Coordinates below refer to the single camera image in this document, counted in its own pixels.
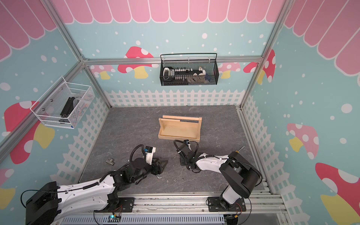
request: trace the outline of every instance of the red mushroom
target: red mushroom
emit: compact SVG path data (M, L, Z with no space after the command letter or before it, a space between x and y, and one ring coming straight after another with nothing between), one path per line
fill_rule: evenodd
M321 195L321 200L337 224L360 221L360 179L324 163L317 163L315 171L335 196Z
M30 107L34 103L34 101L20 102L5 110L4 119L6 132L3 132L3 136L8 135L22 121L22 119L30 113ZM40 121L36 122L10 152L12 162L14 164L25 162L31 153L32 143L34 140L39 142L42 148L47 148L54 136L54 129L44 126L40 123Z
M90 66L91 71L94 73L95 77L100 77L102 80L108 80L110 79L110 76L108 75L107 71L115 72L114 67L112 65L92 65Z
M1 169L0 170L0 186L2 186L5 181L11 177L14 173L13 169ZM12 198L15 195L15 188L3 189L0 188L0 210L5 209Z
M230 71L239 72L241 70L240 63L222 63L218 66L219 73L222 73L221 79L230 78Z
M153 58L153 56L145 49L133 46L127 51L124 58ZM134 70L136 79L145 79L149 76L148 73L145 71L145 66L154 68L159 67L158 64L119 65L117 67L117 70L119 70L120 73L128 73Z
M319 138L315 128L303 126L302 124L289 123L288 132L295 137L289 140L289 143L295 152L299 152L302 146L305 147L310 159L314 159L319 150Z
M245 73L250 73L255 71L257 63L249 63L244 68ZM273 80L275 73L275 52L274 50L271 50L269 57L267 58L267 61L265 62L264 67L262 68L259 77L257 78L257 83L262 85L262 79L264 75L266 74L267 80L271 82Z

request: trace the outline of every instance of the black cable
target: black cable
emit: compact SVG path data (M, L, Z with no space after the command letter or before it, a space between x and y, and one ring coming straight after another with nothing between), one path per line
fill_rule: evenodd
M100 225L97 221L96 221L96 219L95 219L95 210L94 210L94 220L95 220L95 222L98 224L98 225Z
M251 205L251 201L250 201L250 199L249 199L249 202L250 202L250 212L249 212L249 215L248 215L248 217L246 218L246 220L244 220L241 224L239 224L239 225L242 225L243 223L245 223L248 219L249 219L249 217L250 217L250 214L251 214L251 210L252 210L252 205Z
M143 153L144 158L146 159L146 154L145 154L145 151L144 151L144 145L143 145L143 144L139 144L138 146L136 146L136 147L132 150L132 152L131 152L131 154L130 154L129 162L132 161L132 156L134 155L135 151L136 151L139 147L141 147L141 152Z

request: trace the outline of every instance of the wooden box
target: wooden box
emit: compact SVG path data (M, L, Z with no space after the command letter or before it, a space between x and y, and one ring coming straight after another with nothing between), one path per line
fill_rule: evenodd
M160 139L200 141L200 128L202 117L165 116L159 118Z

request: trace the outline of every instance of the wire basket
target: wire basket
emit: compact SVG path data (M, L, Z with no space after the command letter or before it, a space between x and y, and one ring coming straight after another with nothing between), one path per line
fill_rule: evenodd
M44 101L40 102L55 84L59 85ZM30 110L45 126L75 129L94 97L95 94L91 86L69 83L60 77L30 107Z
M219 78L216 57L216 53L160 55L161 85L216 85Z

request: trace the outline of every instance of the mounting plate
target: mounting plate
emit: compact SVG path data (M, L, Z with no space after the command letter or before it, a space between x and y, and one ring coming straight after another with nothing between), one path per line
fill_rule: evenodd
M226 210L224 210L222 208L222 206L220 205L220 197L208 197L207 205L209 206L209 212L226 212ZM232 204L232 205L228 204L228 205L229 205L228 212L236 212L236 211L245 212L246 211L244 198L239 198L238 200L236 200L236 202L234 204Z

